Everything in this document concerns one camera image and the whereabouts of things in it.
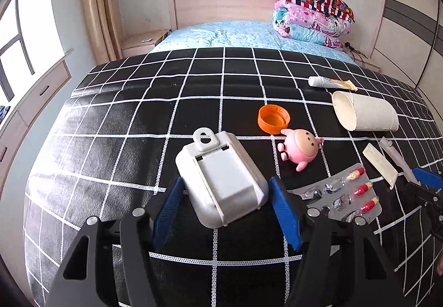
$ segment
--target light blue bed sheet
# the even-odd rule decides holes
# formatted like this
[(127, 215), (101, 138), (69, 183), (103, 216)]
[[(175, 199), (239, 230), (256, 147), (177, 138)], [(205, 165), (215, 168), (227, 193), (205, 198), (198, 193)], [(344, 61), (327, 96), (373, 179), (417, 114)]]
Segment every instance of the light blue bed sheet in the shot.
[(185, 48), (271, 48), (328, 57), (353, 63), (342, 51), (336, 51), (315, 43), (285, 39), (272, 27), (271, 23), (259, 21), (209, 22), (181, 28), (172, 32), (152, 51), (170, 51)]

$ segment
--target drawer handle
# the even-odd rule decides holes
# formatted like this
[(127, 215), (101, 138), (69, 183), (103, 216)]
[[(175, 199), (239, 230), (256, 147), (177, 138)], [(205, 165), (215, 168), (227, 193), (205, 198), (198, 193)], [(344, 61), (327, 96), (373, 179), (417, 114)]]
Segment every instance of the drawer handle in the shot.
[(49, 86), (46, 86), (46, 87), (45, 87), (45, 89), (40, 93), (40, 96), (43, 95), (43, 94), (46, 92), (47, 89), (49, 89)]
[(6, 151), (7, 151), (7, 147), (4, 148), (3, 153), (1, 154), (0, 162), (3, 161), (3, 158), (4, 158), (4, 156), (6, 155)]

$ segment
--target nightstand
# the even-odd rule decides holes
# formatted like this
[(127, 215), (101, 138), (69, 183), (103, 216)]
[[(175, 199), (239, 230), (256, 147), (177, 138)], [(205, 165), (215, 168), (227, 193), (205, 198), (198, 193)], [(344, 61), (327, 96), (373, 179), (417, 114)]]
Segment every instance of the nightstand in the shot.
[(170, 29), (148, 31), (143, 34), (129, 36), (121, 44), (123, 57), (147, 54), (169, 34)]

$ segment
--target pink toy figure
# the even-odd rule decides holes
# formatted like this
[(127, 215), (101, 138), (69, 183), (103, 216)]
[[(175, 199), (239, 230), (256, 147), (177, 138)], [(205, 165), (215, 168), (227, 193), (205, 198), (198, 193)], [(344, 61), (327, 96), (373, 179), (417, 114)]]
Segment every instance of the pink toy figure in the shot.
[(318, 147), (323, 146), (322, 138), (315, 136), (306, 130), (282, 129), (281, 133), (286, 136), (284, 144), (278, 144), (277, 149), (281, 152), (283, 161), (291, 160), (297, 163), (297, 172), (305, 169), (318, 152)]

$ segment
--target blister pack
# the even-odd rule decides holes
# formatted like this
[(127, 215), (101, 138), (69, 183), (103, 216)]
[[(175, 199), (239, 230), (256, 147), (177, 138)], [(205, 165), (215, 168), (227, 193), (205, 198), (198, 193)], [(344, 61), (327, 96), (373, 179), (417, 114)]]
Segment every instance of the blister pack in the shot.
[(333, 220), (350, 222), (355, 216), (362, 216), (370, 223), (382, 213), (372, 182), (361, 163), (293, 193), (305, 200), (309, 208), (325, 210)]

